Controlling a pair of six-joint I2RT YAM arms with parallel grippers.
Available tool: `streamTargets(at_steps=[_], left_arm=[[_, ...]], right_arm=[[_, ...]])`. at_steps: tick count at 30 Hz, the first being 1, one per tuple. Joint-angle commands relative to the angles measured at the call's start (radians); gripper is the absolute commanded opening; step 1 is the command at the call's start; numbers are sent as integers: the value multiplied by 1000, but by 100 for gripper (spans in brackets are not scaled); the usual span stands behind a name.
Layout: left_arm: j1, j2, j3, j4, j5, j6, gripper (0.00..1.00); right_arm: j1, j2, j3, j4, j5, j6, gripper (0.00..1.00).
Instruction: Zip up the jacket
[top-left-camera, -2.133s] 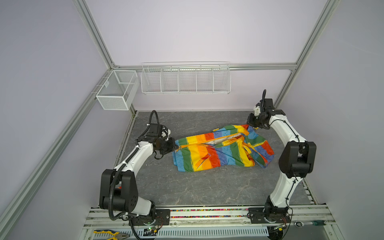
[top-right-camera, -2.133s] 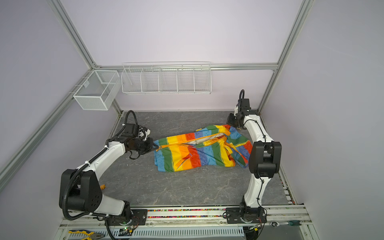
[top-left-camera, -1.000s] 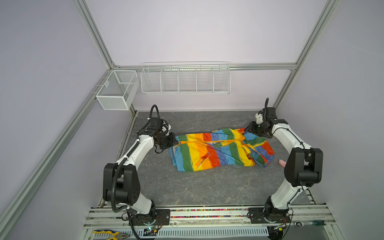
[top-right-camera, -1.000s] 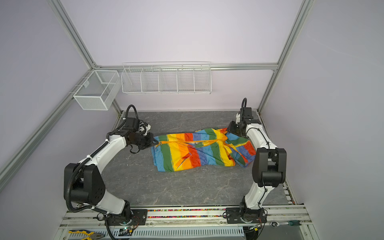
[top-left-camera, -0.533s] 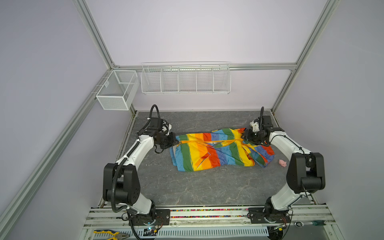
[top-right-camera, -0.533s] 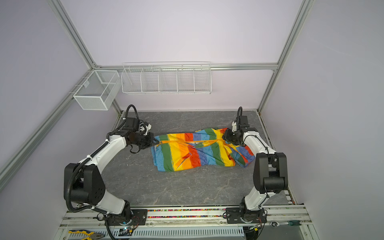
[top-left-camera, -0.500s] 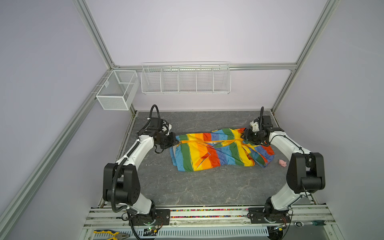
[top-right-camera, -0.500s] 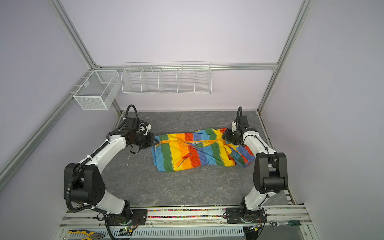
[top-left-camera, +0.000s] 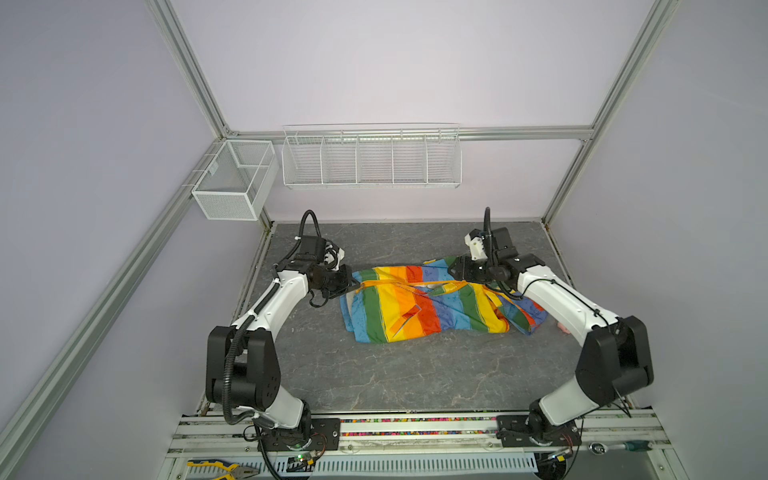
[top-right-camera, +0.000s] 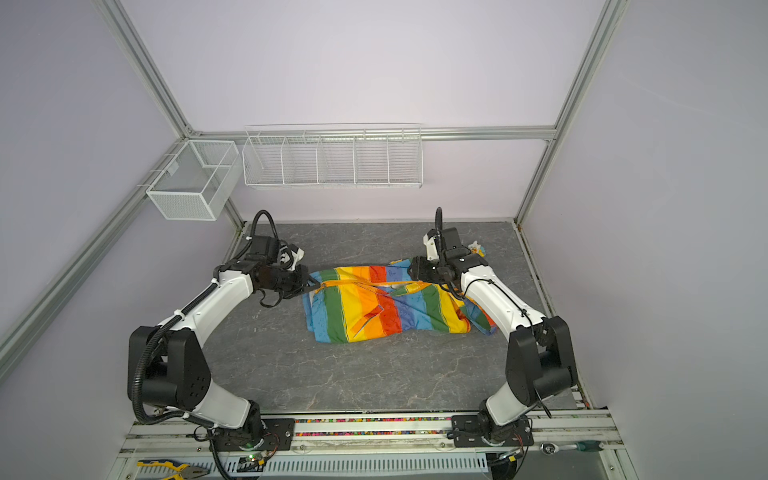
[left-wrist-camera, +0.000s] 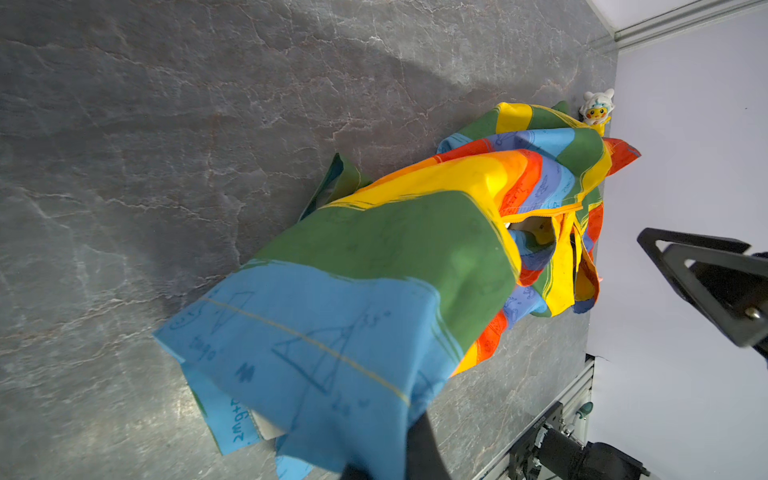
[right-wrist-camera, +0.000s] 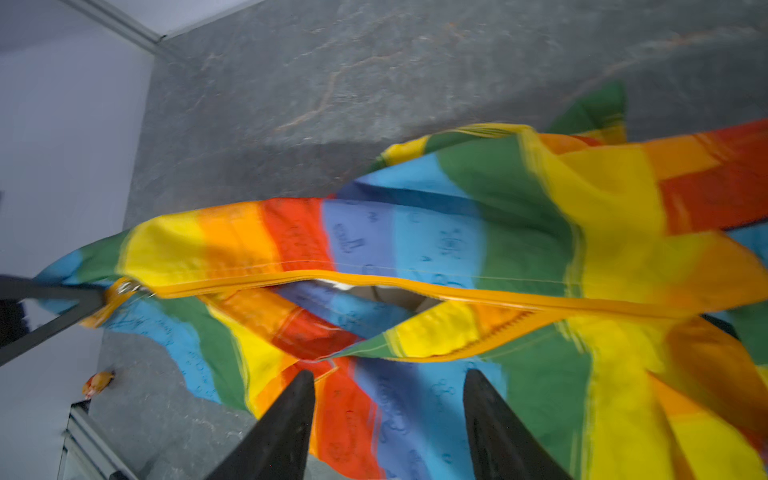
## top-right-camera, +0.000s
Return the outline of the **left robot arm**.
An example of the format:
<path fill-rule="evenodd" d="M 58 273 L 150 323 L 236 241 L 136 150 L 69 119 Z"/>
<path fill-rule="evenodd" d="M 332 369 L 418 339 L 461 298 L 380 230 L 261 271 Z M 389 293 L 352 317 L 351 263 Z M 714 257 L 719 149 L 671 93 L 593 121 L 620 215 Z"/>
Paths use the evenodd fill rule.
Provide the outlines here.
<path fill-rule="evenodd" d="M 216 384 L 203 347 L 226 317 L 253 294 L 278 301 L 317 289 L 302 265 L 303 251 L 282 240 L 272 215 L 258 211 L 244 246 L 214 268 L 206 288 L 156 326 L 129 339 L 127 396 L 143 425 L 181 418 L 208 430 L 228 430 L 259 441 L 258 404 Z"/>

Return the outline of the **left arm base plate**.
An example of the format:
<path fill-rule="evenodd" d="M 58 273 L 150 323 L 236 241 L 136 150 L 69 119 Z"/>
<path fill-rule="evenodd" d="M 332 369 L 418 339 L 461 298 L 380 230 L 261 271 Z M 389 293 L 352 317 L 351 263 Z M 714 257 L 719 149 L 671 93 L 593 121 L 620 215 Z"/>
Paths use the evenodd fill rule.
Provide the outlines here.
<path fill-rule="evenodd" d="M 296 421 L 294 418 L 262 418 L 244 427 L 217 429 L 213 443 L 221 452 L 287 451 L 291 448 Z"/>

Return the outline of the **rainbow striped jacket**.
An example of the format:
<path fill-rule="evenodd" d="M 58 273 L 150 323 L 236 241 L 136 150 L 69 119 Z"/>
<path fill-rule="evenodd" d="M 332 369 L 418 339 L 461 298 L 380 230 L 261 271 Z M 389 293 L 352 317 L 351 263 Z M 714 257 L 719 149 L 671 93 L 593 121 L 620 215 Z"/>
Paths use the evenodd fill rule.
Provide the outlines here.
<path fill-rule="evenodd" d="M 349 344 L 408 331 L 490 335 L 496 324 L 476 304 L 417 281 L 411 262 L 314 272 L 319 288 L 302 297 L 307 329 L 320 343 Z"/>

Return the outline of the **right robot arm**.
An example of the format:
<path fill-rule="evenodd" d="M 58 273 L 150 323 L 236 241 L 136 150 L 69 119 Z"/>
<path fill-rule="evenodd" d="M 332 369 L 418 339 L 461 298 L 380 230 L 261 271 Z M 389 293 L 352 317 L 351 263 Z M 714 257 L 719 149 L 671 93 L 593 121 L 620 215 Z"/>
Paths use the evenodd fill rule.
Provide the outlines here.
<path fill-rule="evenodd" d="M 478 412 L 483 437 L 498 443 L 527 412 L 578 383 L 569 326 L 507 287 L 483 256 L 462 243 L 457 229 L 443 226 L 441 208 L 423 243 L 426 254 L 412 260 L 412 278 L 480 308 L 507 338 L 505 383 Z"/>

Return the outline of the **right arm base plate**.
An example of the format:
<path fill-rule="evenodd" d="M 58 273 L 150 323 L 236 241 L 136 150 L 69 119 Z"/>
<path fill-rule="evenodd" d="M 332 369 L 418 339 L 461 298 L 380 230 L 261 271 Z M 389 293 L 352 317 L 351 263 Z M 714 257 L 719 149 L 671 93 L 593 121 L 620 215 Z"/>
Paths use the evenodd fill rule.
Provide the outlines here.
<path fill-rule="evenodd" d="M 499 426 L 485 412 L 454 415 L 446 437 L 459 448 L 528 447 L 534 444 L 530 419 L 518 419 Z"/>

